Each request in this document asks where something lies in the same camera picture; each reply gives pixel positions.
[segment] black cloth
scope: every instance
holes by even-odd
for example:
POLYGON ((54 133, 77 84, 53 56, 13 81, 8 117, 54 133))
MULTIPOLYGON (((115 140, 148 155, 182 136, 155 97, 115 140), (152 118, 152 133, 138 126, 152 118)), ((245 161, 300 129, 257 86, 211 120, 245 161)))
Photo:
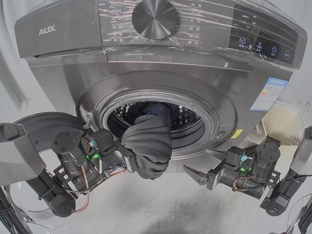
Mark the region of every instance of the black cloth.
POLYGON ((160 177, 171 159, 170 127, 164 115, 143 115, 135 119, 121 137, 121 145, 135 154, 138 174, 145 179, 160 177))
POLYGON ((143 109, 144 115, 163 115, 166 118, 167 126, 171 127, 170 119, 170 109, 165 107, 163 104, 149 104, 146 108, 143 109))

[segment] qr code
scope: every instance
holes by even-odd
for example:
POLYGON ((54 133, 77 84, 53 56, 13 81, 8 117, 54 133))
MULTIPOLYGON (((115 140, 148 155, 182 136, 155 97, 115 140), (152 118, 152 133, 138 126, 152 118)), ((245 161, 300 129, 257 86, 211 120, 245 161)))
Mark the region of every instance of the qr code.
POLYGON ((282 88, 275 88, 272 93, 271 93, 271 96, 276 96, 278 97, 279 96, 279 93, 282 91, 283 89, 282 88))

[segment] play pause button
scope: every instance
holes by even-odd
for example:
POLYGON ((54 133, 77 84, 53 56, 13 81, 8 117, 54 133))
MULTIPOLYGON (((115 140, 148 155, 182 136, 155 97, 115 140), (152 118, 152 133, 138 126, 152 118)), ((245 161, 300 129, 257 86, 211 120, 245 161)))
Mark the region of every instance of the play pause button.
POLYGON ((285 53, 284 53, 284 58, 285 58, 285 60, 289 60, 290 57, 291 57, 290 51, 289 51, 289 50, 286 50, 285 53))

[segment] aux logo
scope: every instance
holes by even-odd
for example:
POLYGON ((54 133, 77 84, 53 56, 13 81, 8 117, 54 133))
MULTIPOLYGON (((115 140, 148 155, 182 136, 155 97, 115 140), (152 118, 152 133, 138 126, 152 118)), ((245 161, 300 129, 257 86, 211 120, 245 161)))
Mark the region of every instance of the aux logo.
POLYGON ((51 32, 51 31, 55 31, 54 26, 55 26, 55 25, 49 26, 48 29, 46 29, 46 28, 41 29, 41 30, 39 31, 39 35, 41 35, 41 34, 46 34, 46 33, 49 33, 49 32, 51 32))

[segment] front-loading washing machine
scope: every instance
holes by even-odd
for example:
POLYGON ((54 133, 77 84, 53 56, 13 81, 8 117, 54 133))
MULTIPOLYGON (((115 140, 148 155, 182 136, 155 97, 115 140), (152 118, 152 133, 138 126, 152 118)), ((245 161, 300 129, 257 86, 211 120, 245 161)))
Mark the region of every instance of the front-loading washing machine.
POLYGON ((266 0, 47 0, 15 34, 55 109, 94 131, 118 139, 146 104, 169 107, 172 160, 238 146, 307 42, 266 0))

